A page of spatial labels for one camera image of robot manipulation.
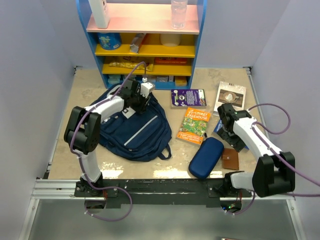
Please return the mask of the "blue Treehouse book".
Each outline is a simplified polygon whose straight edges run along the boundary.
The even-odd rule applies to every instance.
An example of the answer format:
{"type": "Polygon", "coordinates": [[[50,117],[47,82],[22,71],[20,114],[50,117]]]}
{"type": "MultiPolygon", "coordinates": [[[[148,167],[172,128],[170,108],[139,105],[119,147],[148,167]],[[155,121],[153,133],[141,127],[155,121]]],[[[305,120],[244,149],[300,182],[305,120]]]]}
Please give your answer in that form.
{"type": "Polygon", "coordinates": [[[237,152],[240,152],[242,149],[249,150],[245,143],[237,135],[229,135],[224,129],[222,121],[219,120],[215,126],[214,133],[220,136],[221,139],[226,141],[231,147],[233,147],[237,152]]]}

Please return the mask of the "blue zippered pencil case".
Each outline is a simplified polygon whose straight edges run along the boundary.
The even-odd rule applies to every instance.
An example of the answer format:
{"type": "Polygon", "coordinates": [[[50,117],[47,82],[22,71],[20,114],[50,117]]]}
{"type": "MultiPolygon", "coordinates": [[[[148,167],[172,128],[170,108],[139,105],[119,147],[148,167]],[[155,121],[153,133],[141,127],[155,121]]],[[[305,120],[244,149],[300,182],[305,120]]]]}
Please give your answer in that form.
{"type": "Polygon", "coordinates": [[[223,150],[221,141],[214,137],[206,138],[190,161],[188,171],[197,179],[206,179],[222,156],[223,150]]]}

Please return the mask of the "brown leather wallet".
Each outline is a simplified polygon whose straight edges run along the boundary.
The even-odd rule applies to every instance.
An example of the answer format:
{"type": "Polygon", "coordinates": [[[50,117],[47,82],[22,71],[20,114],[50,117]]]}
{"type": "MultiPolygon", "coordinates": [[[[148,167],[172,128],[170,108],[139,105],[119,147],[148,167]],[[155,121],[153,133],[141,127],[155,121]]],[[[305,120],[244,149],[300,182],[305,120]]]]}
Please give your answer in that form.
{"type": "Polygon", "coordinates": [[[221,155],[222,167],[228,170],[239,170],[239,155],[233,148],[225,148],[221,155]]]}

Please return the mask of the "navy blue student backpack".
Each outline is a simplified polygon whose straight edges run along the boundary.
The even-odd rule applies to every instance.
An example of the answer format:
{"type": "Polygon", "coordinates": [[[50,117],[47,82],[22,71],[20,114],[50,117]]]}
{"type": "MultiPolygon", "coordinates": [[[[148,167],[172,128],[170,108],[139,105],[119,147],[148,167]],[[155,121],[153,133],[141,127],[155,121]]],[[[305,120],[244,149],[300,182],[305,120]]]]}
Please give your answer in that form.
{"type": "Polygon", "coordinates": [[[168,160],[172,130],[166,113],[151,93],[144,113],[126,118],[117,112],[100,125],[99,144],[130,161],[149,162],[159,157],[168,160]]]}

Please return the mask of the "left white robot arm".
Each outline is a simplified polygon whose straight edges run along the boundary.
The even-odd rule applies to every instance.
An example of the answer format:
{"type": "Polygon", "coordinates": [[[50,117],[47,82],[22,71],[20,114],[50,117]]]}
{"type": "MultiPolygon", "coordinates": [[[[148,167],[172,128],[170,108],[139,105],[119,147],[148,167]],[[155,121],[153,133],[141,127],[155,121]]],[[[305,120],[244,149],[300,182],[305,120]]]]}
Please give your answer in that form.
{"type": "Polygon", "coordinates": [[[72,109],[63,139],[77,156],[82,178],[87,181],[85,189],[92,196],[99,196],[104,190],[104,184],[99,181],[102,172],[96,157],[101,124],[116,113],[124,113],[126,118],[130,118],[135,113],[145,112],[154,89],[151,82],[127,79],[111,88],[107,96],[97,103],[72,109]]]}

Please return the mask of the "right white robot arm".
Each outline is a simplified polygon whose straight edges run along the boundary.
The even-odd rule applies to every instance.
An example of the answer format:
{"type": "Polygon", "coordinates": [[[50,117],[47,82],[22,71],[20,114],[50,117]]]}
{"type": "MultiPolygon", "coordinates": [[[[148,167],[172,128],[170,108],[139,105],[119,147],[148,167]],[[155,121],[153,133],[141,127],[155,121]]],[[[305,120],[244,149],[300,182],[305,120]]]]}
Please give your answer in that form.
{"type": "Polygon", "coordinates": [[[217,108],[222,127],[217,134],[238,153],[248,147],[257,160],[253,173],[236,171],[225,175],[223,192],[230,197],[241,189],[259,197],[292,192],[296,187],[295,157],[276,147],[256,126],[258,121],[247,110],[235,110],[231,103],[217,108]]]}

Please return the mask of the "yellow snack bag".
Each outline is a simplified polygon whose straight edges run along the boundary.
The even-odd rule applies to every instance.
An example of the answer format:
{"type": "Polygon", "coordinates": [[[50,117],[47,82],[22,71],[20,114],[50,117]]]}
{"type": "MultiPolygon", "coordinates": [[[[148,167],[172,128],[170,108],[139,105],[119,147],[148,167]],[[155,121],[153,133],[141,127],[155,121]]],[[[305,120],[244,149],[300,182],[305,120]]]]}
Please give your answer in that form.
{"type": "Polygon", "coordinates": [[[146,71],[152,72],[155,59],[153,57],[115,56],[108,63],[110,67],[133,69],[140,62],[145,62],[146,71]]]}

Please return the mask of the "small boxes bottom shelf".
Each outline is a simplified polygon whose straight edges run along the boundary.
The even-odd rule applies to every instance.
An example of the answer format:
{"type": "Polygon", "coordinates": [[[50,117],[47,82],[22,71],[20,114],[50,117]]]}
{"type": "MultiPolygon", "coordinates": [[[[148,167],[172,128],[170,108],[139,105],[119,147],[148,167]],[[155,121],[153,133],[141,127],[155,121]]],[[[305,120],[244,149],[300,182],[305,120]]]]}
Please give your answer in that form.
{"type": "MultiPolygon", "coordinates": [[[[127,74],[106,74],[106,83],[109,85],[120,84],[127,77],[127,74]]],[[[186,86],[189,76],[174,75],[147,75],[147,81],[150,83],[174,83],[175,86],[186,86]]]]}

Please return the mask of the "orange Treehouse book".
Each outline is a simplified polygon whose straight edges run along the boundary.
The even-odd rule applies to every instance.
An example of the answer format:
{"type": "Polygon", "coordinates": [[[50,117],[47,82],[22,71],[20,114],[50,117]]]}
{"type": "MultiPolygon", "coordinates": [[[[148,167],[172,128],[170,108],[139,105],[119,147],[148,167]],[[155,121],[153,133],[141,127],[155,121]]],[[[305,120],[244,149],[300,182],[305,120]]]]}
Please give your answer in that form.
{"type": "Polygon", "coordinates": [[[188,107],[176,137],[193,144],[201,145],[209,125],[211,113],[188,107]]]}

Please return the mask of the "white coffee cover book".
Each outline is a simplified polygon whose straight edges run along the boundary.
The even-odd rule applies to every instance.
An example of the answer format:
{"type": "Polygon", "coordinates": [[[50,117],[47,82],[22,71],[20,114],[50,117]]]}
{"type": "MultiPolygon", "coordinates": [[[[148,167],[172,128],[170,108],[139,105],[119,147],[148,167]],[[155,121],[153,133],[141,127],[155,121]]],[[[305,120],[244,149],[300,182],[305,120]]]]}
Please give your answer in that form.
{"type": "Polygon", "coordinates": [[[222,104],[232,104],[237,111],[243,110],[247,88],[241,85],[221,81],[218,86],[213,114],[218,116],[218,107],[222,104]]]}

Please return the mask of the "orange red snack box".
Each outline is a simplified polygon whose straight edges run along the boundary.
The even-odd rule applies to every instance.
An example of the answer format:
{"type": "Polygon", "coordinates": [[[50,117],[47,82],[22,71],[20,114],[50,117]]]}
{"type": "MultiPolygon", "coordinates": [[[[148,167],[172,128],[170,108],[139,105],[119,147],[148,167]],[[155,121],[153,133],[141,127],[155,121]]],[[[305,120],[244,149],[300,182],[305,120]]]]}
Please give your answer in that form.
{"type": "Polygon", "coordinates": [[[184,57],[155,57],[154,62],[159,65],[186,65],[188,58],[184,57]]]}

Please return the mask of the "purple paperback book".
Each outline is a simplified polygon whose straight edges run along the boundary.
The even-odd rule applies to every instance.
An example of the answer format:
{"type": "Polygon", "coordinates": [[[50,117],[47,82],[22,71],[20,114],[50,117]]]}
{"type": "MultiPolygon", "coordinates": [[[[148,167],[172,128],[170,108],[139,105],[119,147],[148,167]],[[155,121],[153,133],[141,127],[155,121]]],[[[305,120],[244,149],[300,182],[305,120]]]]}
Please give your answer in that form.
{"type": "Polygon", "coordinates": [[[171,89],[173,108],[204,108],[207,106],[204,89],[171,89]]]}

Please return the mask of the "silver foil snack packet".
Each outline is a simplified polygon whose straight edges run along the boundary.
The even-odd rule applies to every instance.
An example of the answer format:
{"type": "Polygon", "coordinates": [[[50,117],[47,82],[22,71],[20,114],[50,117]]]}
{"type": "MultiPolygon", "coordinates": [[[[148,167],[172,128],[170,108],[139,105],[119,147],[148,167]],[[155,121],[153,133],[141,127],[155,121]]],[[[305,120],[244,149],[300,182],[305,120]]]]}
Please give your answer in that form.
{"type": "Polygon", "coordinates": [[[134,38],[132,39],[130,46],[129,46],[129,52],[138,54],[141,46],[144,43],[144,40],[146,38],[146,33],[137,33],[134,38]]]}

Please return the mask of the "blue snack canister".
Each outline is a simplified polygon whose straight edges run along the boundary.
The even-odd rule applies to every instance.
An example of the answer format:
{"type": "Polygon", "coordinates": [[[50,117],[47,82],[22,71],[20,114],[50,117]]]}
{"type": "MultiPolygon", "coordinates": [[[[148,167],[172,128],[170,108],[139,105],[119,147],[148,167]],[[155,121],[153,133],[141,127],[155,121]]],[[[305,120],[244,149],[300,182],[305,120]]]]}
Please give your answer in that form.
{"type": "Polygon", "coordinates": [[[101,33],[99,32],[98,34],[98,40],[100,43],[100,46],[104,50],[116,50],[122,45],[122,39],[121,35],[119,33],[101,33]]]}

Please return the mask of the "blue colourful shelf unit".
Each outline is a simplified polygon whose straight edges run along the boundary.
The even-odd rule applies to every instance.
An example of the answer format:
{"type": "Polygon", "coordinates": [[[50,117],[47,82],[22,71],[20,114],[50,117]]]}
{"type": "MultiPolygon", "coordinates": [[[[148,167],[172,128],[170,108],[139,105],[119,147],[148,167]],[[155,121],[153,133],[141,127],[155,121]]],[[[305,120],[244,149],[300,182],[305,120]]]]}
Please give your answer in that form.
{"type": "Polygon", "coordinates": [[[191,87],[205,23],[207,1],[198,0],[196,4],[188,5],[185,27],[181,30],[171,27],[170,4],[108,3],[107,10],[111,19],[106,29],[97,28],[89,1],[77,0],[75,4],[79,21],[106,88],[111,85],[106,83],[105,75],[130,73],[128,68],[109,66],[111,58],[117,56],[188,58],[186,65],[154,63],[152,71],[148,71],[147,75],[189,77],[186,86],[175,85],[174,82],[155,82],[158,90],[191,87]],[[119,33],[122,45],[115,50],[105,50],[100,45],[98,33],[119,33]],[[131,53],[131,41],[138,33],[145,33],[146,37],[139,52],[131,53]],[[166,47],[160,42],[160,34],[180,34],[181,43],[176,47],[166,47]]]}

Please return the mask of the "cream round container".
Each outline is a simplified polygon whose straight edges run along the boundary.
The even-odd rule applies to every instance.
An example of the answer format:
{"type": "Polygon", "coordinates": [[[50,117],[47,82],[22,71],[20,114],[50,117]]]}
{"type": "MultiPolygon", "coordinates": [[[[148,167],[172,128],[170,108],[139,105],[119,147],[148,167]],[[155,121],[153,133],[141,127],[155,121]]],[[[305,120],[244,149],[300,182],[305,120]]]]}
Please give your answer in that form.
{"type": "Polygon", "coordinates": [[[181,44],[180,34],[161,33],[159,35],[160,43],[165,47],[177,47],[181,44]]]}

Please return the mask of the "white rectangular bottle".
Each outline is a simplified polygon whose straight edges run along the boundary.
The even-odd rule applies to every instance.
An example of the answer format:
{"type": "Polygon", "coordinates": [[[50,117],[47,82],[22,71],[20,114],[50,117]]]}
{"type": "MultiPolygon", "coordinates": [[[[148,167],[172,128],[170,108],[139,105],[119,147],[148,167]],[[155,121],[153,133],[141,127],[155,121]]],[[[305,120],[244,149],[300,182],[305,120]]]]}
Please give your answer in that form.
{"type": "Polygon", "coordinates": [[[89,0],[90,9],[95,20],[95,24],[99,29],[107,29],[110,16],[108,14],[106,0],[89,0]]]}

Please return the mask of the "black metal base plate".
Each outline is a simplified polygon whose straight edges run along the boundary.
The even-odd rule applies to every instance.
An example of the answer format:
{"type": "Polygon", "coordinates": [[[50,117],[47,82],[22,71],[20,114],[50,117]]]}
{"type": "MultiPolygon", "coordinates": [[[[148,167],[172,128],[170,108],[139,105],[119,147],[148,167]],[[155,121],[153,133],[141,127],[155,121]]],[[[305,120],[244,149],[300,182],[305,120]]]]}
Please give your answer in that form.
{"type": "Polygon", "coordinates": [[[239,195],[250,198],[247,190],[237,190],[224,186],[222,178],[199,179],[104,179],[106,194],[95,190],[88,184],[78,181],[74,196],[87,201],[106,201],[108,209],[119,209],[130,203],[129,197],[118,188],[126,190],[135,205],[203,205],[219,208],[221,198],[235,199],[239,195]]]}

